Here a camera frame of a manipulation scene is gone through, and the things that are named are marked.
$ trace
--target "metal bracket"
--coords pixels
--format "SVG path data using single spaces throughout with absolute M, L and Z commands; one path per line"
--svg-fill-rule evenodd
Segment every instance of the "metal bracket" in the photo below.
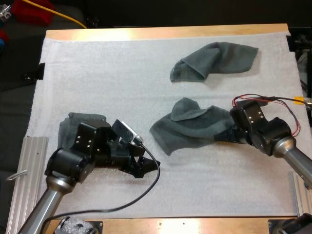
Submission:
M 304 213 L 312 214 L 312 190 L 307 189 L 304 181 L 296 173 L 292 173 L 298 217 Z
M 39 200 L 47 137 L 24 137 L 18 172 L 7 178 L 14 181 L 14 191 L 6 234 L 16 234 Z

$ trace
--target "gray cloth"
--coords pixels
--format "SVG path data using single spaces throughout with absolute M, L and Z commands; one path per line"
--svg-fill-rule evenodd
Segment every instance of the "gray cloth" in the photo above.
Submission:
M 258 48 L 228 42 L 215 42 L 196 50 L 178 61 L 170 80 L 203 82 L 210 73 L 241 73 L 249 71 Z
M 189 98 L 178 101 L 172 112 L 150 129 L 163 151 L 170 155 L 182 148 L 198 148 L 213 143 L 214 135 L 234 124 L 228 111 L 216 106 L 200 109 Z
M 70 112 L 68 114 L 68 118 L 66 118 L 63 122 L 59 124 L 58 149 L 69 149 L 70 147 L 72 147 L 79 124 L 81 122 L 91 119 L 103 119 L 104 121 L 106 121 L 106 117 L 102 115 Z

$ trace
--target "white terry cloth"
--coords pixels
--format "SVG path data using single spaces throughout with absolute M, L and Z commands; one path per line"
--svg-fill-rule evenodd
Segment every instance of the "white terry cloth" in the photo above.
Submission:
M 149 132 L 183 97 L 197 101 L 201 108 L 215 105 L 229 110 L 232 99 L 245 93 L 301 96 L 287 34 L 111 42 L 45 39 L 44 79 L 37 81 L 27 134 L 49 137 L 49 157 L 57 149 L 59 123 L 69 112 L 100 114 L 110 124 L 116 118 L 125 121 L 161 162 L 158 184 L 138 203 L 118 212 L 83 217 L 295 215 L 289 180 L 292 169 L 283 159 L 230 143 L 181 149 L 167 156 Z M 216 41 L 259 48 L 251 70 L 210 74 L 204 83 L 170 82 L 170 70 L 179 59 Z M 311 154 L 305 107 L 289 105 L 302 126 L 297 146 Z M 263 111 L 267 119 L 280 117 L 295 128 L 293 117 L 282 105 L 271 103 Z M 145 191 L 155 176 L 153 171 L 135 179 L 116 169 L 95 169 L 63 198 L 56 213 L 123 205 Z M 46 187 L 42 183 L 41 193 Z

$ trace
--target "towel fold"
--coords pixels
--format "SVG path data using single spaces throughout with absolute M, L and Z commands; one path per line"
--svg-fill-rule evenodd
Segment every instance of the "towel fold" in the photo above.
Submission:
M 170 155 L 182 148 L 198 148 L 213 143 L 214 135 L 234 124 L 230 113 L 216 106 L 200 109 L 189 98 L 178 101 L 172 112 L 158 120 L 151 128 L 155 140 Z
M 210 73 L 249 71 L 258 48 L 228 42 L 215 42 L 178 61 L 170 73 L 171 82 L 203 82 Z

